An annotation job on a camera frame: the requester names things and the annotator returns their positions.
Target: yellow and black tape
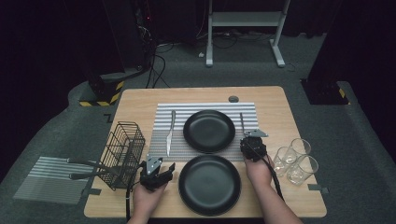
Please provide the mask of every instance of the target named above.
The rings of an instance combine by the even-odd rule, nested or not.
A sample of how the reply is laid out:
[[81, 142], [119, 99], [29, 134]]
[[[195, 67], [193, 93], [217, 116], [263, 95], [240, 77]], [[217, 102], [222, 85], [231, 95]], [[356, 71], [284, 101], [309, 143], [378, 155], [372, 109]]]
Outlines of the yellow and black tape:
[[82, 106], [109, 106], [114, 105], [120, 97], [120, 92], [124, 82], [115, 83], [106, 89], [106, 94], [103, 97], [92, 100], [80, 100], [79, 104]]
[[349, 100], [347, 99], [347, 95], [346, 95], [346, 93], [343, 91], [343, 89], [340, 88], [340, 89], [338, 90], [338, 92], [340, 92], [341, 98], [343, 98], [343, 100], [344, 100], [345, 102], [347, 102], [348, 105], [350, 105], [350, 102], [349, 102]]

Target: black cable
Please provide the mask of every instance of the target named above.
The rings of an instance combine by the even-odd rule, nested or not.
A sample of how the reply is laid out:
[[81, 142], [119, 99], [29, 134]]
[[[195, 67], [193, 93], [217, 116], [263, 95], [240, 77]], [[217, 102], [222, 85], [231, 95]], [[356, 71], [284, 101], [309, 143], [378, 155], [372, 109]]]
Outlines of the black cable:
[[197, 38], [199, 36], [199, 34], [202, 32], [202, 30], [204, 29], [205, 18], [206, 18], [206, 2], [207, 2], [207, 0], [204, 1], [204, 15], [202, 16], [201, 28], [199, 29], [198, 34], [195, 36], [195, 38]]
[[288, 72], [295, 72], [296, 71], [296, 66], [294, 64], [286, 63], [286, 66], [288, 66], [288, 65], [292, 66], [292, 69], [288, 69]]
[[115, 82], [122, 82], [122, 81], [125, 81], [125, 80], [128, 79], [128, 78], [134, 78], [134, 77], [138, 77], [138, 76], [140, 76], [140, 75], [143, 75], [143, 74], [145, 74], [148, 70], [149, 70], [148, 68], [143, 68], [141, 71], [138, 71], [138, 72], [136, 72], [136, 73], [127, 75], [126, 77], [118, 77], [118, 78], [104, 79], [104, 82], [107, 82], [107, 81], [111, 81], [112, 83], [115, 83]]
[[230, 36], [227, 36], [227, 38], [224, 38], [224, 36], [223, 36], [222, 38], [223, 38], [223, 39], [233, 39], [233, 43], [232, 43], [230, 46], [221, 47], [221, 46], [216, 45], [216, 44], [213, 42], [213, 46], [216, 47], [216, 48], [218, 48], [218, 49], [229, 49], [230, 47], [234, 46], [234, 45], [236, 44], [236, 42], [238, 42], [238, 38], [237, 38], [236, 35], [234, 35], [234, 34], [230, 34]]
[[161, 78], [161, 75], [163, 74], [163, 70], [165, 70], [165, 66], [166, 66], [165, 58], [163, 58], [163, 57], [161, 57], [161, 56], [159, 56], [159, 55], [154, 55], [154, 57], [158, 57], [158, 58], [160, 58], [160, 59], [163, 60], [163, 69], [161, 70], [161, 73], [158, 74], [157, 79], [155, 79], [154, 83], [152, 84], [152, 89], [154, 89], [154, 88], [155, 88], [155, 85], [157, 85], [158, 79], [163, 80], [163, 79]]
[[254, 153], [256, 153], [256, 155], [257, 155], [258, 157], [260, 157], [260, 159], [262, 159], [262, 161], [264, 161], [264, 163], [268, 166], [268, 169], [270, 170], [271, 176], [272, 176], [272, 178], [274, 179], [274, 184], [275, 184], [276, 192], [277, 192], [277, 194], [279, 195], [279, 197], [280, 197], [283, 201], [285, 201], [285, 199], [283, 198], [283, 195], [282, 195], [282, 190], [280, 189], [280, 184], [279, 184], [279, 180], [277, 179], [276, 172], [275, 172], [274, 168], [271, 166], [271, 164], [268, 162], [268, 161], [270, 160], [270, 159], [268, 158], [268, 154], [265, 155], [265, 156], [267, 156], [267, 160], [268, 160], [268, 161], [266, 161], [259, 153], [257, 153], [257, 152], [253, 149], [253, 147], [250, 146], [249, 143], [247, 143], [247, 146], [248, 146], [252, 151], [254, 151]]
[[171, 87], [168, 85], [168, 83], [166, 83], [166, 81], [163, 79], [162, 76], [160, 76], [160, 79], [163, 81], [163, 83], [166, 85], [166, 87], [171, 88]]
[[139, 182], [136, 182], [136, 183], [131, 184], [131, 183], [132, 183], [132, 177], [136, 175], [136, 172], [137, 172], [137, 170], [138, 170], [139, 168], [140, 168], [140, 166], [138, 166], [138, 167], [134, 170], [134, 172], [132, 173], [131, 178], [129, 179], [129, 182], [128, 182], [128, 186], [127, 186], [127, 188], [126, 188], [126, 193], [125, 193], [125, 203], [126, 203], [126, 204], [125, 204], [125, 209], [126, 209], [126, 221], [127, 221], [127, 222], [128, 222], [129, 219], [131, 218], [131, 191], [132, 191], [132, 187], [133, 187], [135, 184], [139, 183]]
[[152, 57], [152, 63], [151, 63], [151, 68], [148, 73], [148, 83], [146, 84], [146, 89], [149, 87], [149, 80], [151, 79], [151, 73], [154, 70], [154, 63], [155, 63], [155, 57]]
[[243, 38], [242, 36], [239, 36], [238, 40], [245, 41], [245, 42], [259, 42], [259, 41], [268, 40], [268, 39], [270, 39], [271, 37], [274, 36], [274, 35], [268, 35], [267, 37], [261, 39], [264, 35], [265, 34], [260, 34], [260, 35], [258, 35], [259, 37], [253, 38], [253, 39]]
[[166, 50], [164, 50], [164, 51], [158, 51], [158, 50], [157, 50], [157, 53], [165, 53], [165, 52], [170, 51], [170, 50], [173, 49], [173, 47], [175, 46], [175, 42], [168, 43], [168, 44], [162, 44], [162, 45], [160, 45], [160, 46], [157, 46], [157, 48], [158, 48], [158, 47], [165, 47], [165, 46], [168, 46], [168, 45], [171, 46], [170, 49], [166, 49]]

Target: black curtain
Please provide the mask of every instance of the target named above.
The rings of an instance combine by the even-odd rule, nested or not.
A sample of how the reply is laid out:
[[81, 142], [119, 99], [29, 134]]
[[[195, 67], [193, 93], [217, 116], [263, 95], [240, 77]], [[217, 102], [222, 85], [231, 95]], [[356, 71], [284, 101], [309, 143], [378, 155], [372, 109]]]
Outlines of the black curtain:
[[0, 180], [36, 132], [86, 78], [65, 44], [61, 0], [0, 3]]
[[323, 35], [332, 26], [332, 21], [343, 0], [290, 0], [288, 17], [283, 35], [308, 37]]
[[373, 129], [396, 161], [394, 21], [392, 1], [344, 0], [308, 81], [317, 82], [319, 87], [349, 82]]

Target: clear glass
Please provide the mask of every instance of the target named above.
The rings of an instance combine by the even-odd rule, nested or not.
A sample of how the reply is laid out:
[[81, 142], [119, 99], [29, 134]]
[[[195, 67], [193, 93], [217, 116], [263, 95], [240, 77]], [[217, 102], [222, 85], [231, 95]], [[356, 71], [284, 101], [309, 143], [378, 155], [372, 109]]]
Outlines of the clear glass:
[[318, 162], [313, 157], [303, 155], [289, 168], [287, 178], [292, 184], [300, 186], [309, 176], [316, 173], [318, 168]]
[[297, 158], [307, 155], [311, 152], [311, 145], [303, 138], [295, 138], [291, 141], [289, 150], [293, 150]]
[[274, 157], [274, 170], [277, 176], [283, 176], [296, 162], [297, 156], [288, 147], [280, 147]]

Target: wooden table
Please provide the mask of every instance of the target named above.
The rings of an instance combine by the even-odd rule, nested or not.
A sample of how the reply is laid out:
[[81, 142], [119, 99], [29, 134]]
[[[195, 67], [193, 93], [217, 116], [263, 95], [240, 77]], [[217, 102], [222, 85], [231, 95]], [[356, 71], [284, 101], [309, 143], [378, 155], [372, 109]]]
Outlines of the wooden table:
[[[227, 103], [232, 95], [237, 96], [239, 102], [255, 104], [260, 129], [269, 133], [269, 137], [263, 138], [263, 142], [267, 145], [267, 151], [271, 157], [275, 156], [280, 147], [288, 146], [292, 139], [300, 137], [285, 92], [280, 87], [125, 90], [120, 98], [111, 129], [115, 129], [118, 121], [136, 122], [146, 138], [141, 158], [145, 160], [149, 152], [158, 103]], [[167, 170], [170, 164], [165, 162], [162, 168]], [[218, 217], [261, 217], [258, 201], [246, 176], [245, 164], [242, 161], [233, 164], [241, 176], [241, 195], [229, 212]], [[174, 178], [169, 182], [152, 217], [203, 217], [192, 212], [178, 194], [178, 176], [184, 165], [185, 162], [177, 162]], [[287, 205], [298, 217], [324, 217], [326, 215], [326, 206], [320, 192], [309, 190], [307, 186], [307, 184], [317, 184], [314, 175], [300, 187], [292, 185], [285, 176], [280, 177], [279, 182]], [[101, 193], [89, 196], [84, 210], [85, 216], [125, 217], [124, 189], [113, 191], [99, 177], [93, 180], [92, 188], [100, 189]]]

